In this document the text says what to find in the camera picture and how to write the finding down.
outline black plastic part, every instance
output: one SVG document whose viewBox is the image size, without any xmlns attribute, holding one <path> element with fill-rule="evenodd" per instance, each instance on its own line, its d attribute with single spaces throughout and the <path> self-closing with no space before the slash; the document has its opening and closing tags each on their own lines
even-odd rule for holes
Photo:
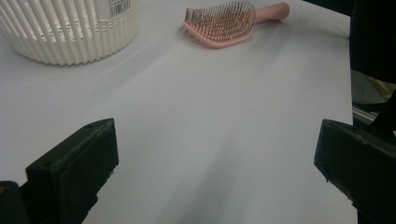
<svg viewBox="0 0 396 224">
<path fill-rule="evenodd" d="M 304 0 L 350 16 L 350 68 L 396 84 L 396 4 L 394 1 Z"/>
<path fill-rule="evenodd" d="M 21 194 L 32 224 L 79 224 L 119 164 L 113 119 L 88 124 L 26 168 Z"/>
<path fill-rule="evenodd" d="M 12 181 L 0 181 L 0 224 L 29 224 L 20 188 Z"/>
<path fill-rule="evenodd" d="M 325 119 L 315 165 L 362 217 L 377 224 L 396 223 L 395 138 Z"/>
</svg>

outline basket slot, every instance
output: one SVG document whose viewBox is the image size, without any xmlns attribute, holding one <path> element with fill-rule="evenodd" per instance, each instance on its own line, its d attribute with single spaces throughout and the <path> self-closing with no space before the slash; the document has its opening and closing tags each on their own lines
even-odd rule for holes
<svg viewBox="0 0 396 224">
<path fill-rule="evenodd" d="M 75 13 L 72 11 L 72 8 L 75 9 L 75 6 L 71 6 L 72 1 L 63 1 L 64 3 L 64 8 L 66 10 L 66 16 L 67 18 L 64 20 L 66 22 L 67 26 L 67 31 L 69 34 L 71 34 L 72 40 L 78 40 L 80 39 L 79 33 L 78 33 L 78 26 L 80 26 L 80 20 L 76 19 Z"/>
<path fill-rule="evenodd" d="M 29 41 L 34 40 L 34 34 L 32 32 L 32 28 L 29 26 L 29 18 L 26 18 L 24 13 L 28 13 L 27 10 L 22 10 L 21 7 L 25 9 L 25 2 L 22 2 L 20 4 L 20 1 L 16 0 L 8 0 L 9 5 L 11 6 L 12 10 L 14 11 L 14 14 L 21 25 L 21 28 L 26 36 L 26 38 Z M 41 46 L 38 45 L 28 45 L 31 49 L 32 55 L 34 58 L 37 58 L 41 61 L 47 61 L 48 57 L 46 57 L 44 50 L 40 48 Z"/>
<path fill-rule="evenodd" d="M 28 58 L 34 58 L 34 51 L 32 50 L 32 47 L 29 46 L 24 39 L 27 38 L 25 35 L 24 31 L 22 30 L 20 24 L 18 23 L 17 18 L 15 17 L 15 14 L 12 12 L 11 7 L 8 3 L 8 1 L 1 1 L 0 0 L 0 6 L 3 8 L 3 10 L 0 10 L 0 13 L 2 13 L 2 17 L 4 18 L 4 21 L 7 23 L 8 29 L 11 31 L 12 34 L 14 34 L 16 37 L 18 37 L 18 44 L 20 44 L 20 48 L 17 48 L 16 50 L 23 50 L 25 52 L 26 56 Z"/>
<path fill-rule="evenodd" d="M 43 9 L 43 15 L 45 15 L 45 19 L 47 21 L 47 24 L 45 26 L 47 27 L 47 32 L 49 34 L 49 38 L 56 44 L 56 43 L 63 43 L 64 39 L 61 37 L 61 35 L 58 32 L 58 26 L 56 24 L 56 20 L 53 15 L 55 14 L 55 11 L 53 9 L 53 5 L 51 1 L 41 1 L 40 6 Z M 59 62 L 66 62 L 66 63 L 72 63 L 73 59 L 71 57 L 71 50 L 70 48 L 67 48 L 65 45 L 55 45 L 54 48 L 57 48 L 58 50 L 55 50 L 55 54 L 58 55 L 59 58 L 62 58 Z"/>
<path fill-rule="evenodd" d="M 119 24 L 119 19 L 115 19 L 112 22 L 113 29 L 112 29 L 111 34 L 113 34 L 112 42 L 114 44 L 114 48 L 113 48 L 114 50 L 118 49 L 120 46 L 120 40 L 119 40 L 120 34 L 119 34 L 119 32 L 115 32 L 115 30 L 119 28 L 117 24 Z"/>
<path fill-rule="evenodd" d="M 54 6 L 54 9 L 55 9 L 55 14 L 56 14 L 56 17 L 58 19 L 58 22 L 61 25 L 61 29 L 58 28 L 59 29 L 59 33 L 62 33 L 64 35 L 64 38 L 66 40 L 65 42 L 67 43 L 67 45 L 70 48 L 71 56 L 72 56 L 73 59 L 76 59 L 78 57 L 77 56 L 78 53 L 76 51 L 76 48 L 73 48 L 73 46 L 72 46 L 73 45 L 72 37 L 70 36 L 70 34 L 69 34 L 68 30 L 67 30 L 67 26 L 66 26 L 66 23 L 64 21 L 64 14 L 62 13 L 61 6 L 60 6 L 59 2 L 56 1 L 56 0 L 53 1 L 52 3 L 53 3 L 53 6 Z"/>
<path fill-rule="evenodd" d="M 23 12 L 16 0 L 6 0 L 7 7 L 5 8 L 6 13 L 10 20 L 12 21 L 12 25 L 18 31 L 18 34 L 23 38 L 29 38 L 32 36 L 30 32 L 26 32 L 28 30 L 26 26 L 26 18 L 23 16 Z"/>
<path fill-rule="evenodd" d="M 97 6 L 97 2 L 94 2 L 95 4 L 95 8 L 99 8 L 99 6 Z M 101 22 L 96 21 L 95 26 L 94 26 L 95 32 L 97 32 L 100 36 L 100 44 L 99 47 L 102 50 L 102 52 L 107 52 L 107 42 L 105 41 L 105 33 L 103 31 L 103 26 L 101 25 Z"/>
<path fill-rule="evenodd" d="M 37 26 L 38 22 L 35 19 L 35 16 L 32 16 L 33 11 L 31 9 L 31 7 L 29 7 L 29 9 L 30 9 L 29 10 L 26 6 L 26 4 L 28 4 L 28 3 L 23 2 L 23 0 L 18 0 L 18 3 L 20 5 L 21 11 L 23 12 L 24 18 L 27 20 L 27 23 L 25 23 L 26 26 L 27 26 L 27 24 L 30 25 L 30 27 L 26 27 L 27 30 L 25 32 L 30 33 L 30 34 L 28 34 L 28 36 L 30 37 L 31 40 L 33 40 L 33 39 L 38 40 L 39 44 L 38 44 L 38 46 L 36 46 L 36 48 L 38 49 L 38 52 L 36 52 L 36 54 L 38 55 L 38 57 L 42 58 L 43 60 L 54 62 L 53 55 L 50 55 L 50 50 L 48 48 L 44 47 L 44 41 L 40 34 L 41 31 L 39 30 L 39 28 Z"/>
<path fill-rule="evenodd" d="M 9 34 L 12 31 L 8 27 L 7 21 L 9 22 L 8 16 L 6 15 L 6 12 L 3 10 L 3 8 L 0 5 L 0 28 L 2 29 L 3 33 Z"/>
<path fill-rule="evenodd" d="M 99 34 L 95 31 L 95 21 L 96 19 L 93 18 L 93 12 L 91 11 L 92 7 L 92 1 L 91 0 L 85 0 L 85 8 L 87 9 L 87 19 L 88 19 L 88 23 L 89 23 L 89 30 L 91 32 L 92 35 L 92 49 L 94 54 L 96 55 L 95 59 L 98 60 L 100 57 L 99 55 L 103 55 L 103 51 L 101 48 L 101 36 L 99 36 Z"/>
<path fill-rule="evenodd" d="M 78 54 L 76 54 L 75 57 L 76 58 L 80 58 L 80 57 L 87 58 L 86 54 L 84 52 L 85 50 L 82 49 L 81 41 L 79 41 L 80 36 L 78 33 L 77 23 L 80 23 L 80 21 L 75 19 L 74 13 L 72 11 L 72 7 L 75 8 L 74 2 L 73 1 L 63 1 L 63 3 L 64 3 L 64 8 L 66 9 L 66 14 L 67 14 L 67 17 L 69 20 L 68 24 L 70 24 L 71 31 L 73 32 L 72 33 L 73 35 L 71 36 L 72 41 L 77 41 L 77 44 L 78 44 Z"/>
<path fill-rule="evenodd" d="M 83 10 L 85 9 L 85 6 L 81 5 L 81 0 L 75 0 L 75 5 L 76 5 L 76 10 L 77 10 L 77 14 L 78 14 L 78 20 L 80 21 L 80 26 L 81 26 L 81 30 L 82 30 L 82 37 L 80 38 L 82 41 L 85 42 L 84 44 L 84 51 L 87 55 L 87 59 L 92 58 L 93 55 L 91 54 L 91 48 L 90 48 L 90 44 L 89 44 L 89 35 L 88 35 L 88 27 L 87 27 L 87 23 L 86 20 L 84 18 L 84 14 L 83 14 Z"/>
<path fill-rule="evenodd" d="M 48 43 L 54 42 L 47 28 L 47 23 L 46 23 L 47 18 L 43 17 L 43 15 L 45 15 L 43 11 L 43 7 L 41 7 L 41 5 L 38 4 L 37 2 L 30 3 L 30 7 L 32 11 L 35 13 L 35 18 L 40 27 L 41 36 L 45 38 L 45 41 L 47 41 Z M 59 54 L 60 52 L 59 49 L 57 49 L 56 45 L 54 44 L 49 44 L 49 48 L 50 48 L 49 54 L 50 54 L 51 63 L 59 62 L 62 59 L 62 56 Z"/>
<path fill-rule="evenodd" d="M 108 52 L 108 53 L 110 53 L 110 48 L 111 48 L 110 47 L 111 43 L 108 42 L 108 31 L 109 30 L 110 30 L 110 22 L 106 22 L 105 23 L 105 29 L 102 30 L 103 31 L 102 35 L 106 39 L 106 41 L 105 41 L 105 49 L 106 49 L 106 52 Z"/>
<path fill-rule="evenodd" d="M 21 52 L 21 46 L 16 44 L 15 41 L 12 39 L 12 37 L 9 35 L 10 30 L 8 29 L 6 21 L 4 20 L 4 17 L 2 16 L 1 8 L 0 8 L 0 32 L 7 39 L 7 41 L 11 44 L 12 48 L 14 48 L 17 52 Z"/>
</svg>

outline brush bristles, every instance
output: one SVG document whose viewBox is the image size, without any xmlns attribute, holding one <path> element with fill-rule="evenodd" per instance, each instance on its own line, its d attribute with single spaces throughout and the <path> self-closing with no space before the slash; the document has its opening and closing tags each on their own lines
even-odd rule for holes
<svg viewBox="0 0 396 224">
<path fill-rule="evenodd" d="M 216 7 L 187 8 L 185 22 L 214 43 L 226 43 L 250 34 L 255 8 L 248 2 L 231 2 Z"/>
</svg>

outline hairbrush handle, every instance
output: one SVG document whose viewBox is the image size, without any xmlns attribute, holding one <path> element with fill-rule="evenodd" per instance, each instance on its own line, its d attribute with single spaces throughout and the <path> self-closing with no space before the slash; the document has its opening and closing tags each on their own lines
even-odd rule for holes
<svg viewBox="0 0 396 224">
<path fill-rule="evenodd" d="M 278 3 L 268 7 L 256 9 L 256 19 L 280 21 L 288 17 L 290 12 L 287 3 Z"/>
</svg>

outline barcode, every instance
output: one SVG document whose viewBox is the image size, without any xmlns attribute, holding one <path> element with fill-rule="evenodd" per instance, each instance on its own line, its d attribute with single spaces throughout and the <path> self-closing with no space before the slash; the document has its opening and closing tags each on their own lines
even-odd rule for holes
<svg viewBox="0 0 396 224">
<path fill-rule="evenodd" d="M 108 0 L 110 18 L 114 18 L 131 7 L 131 0 Z"/>
</svg>

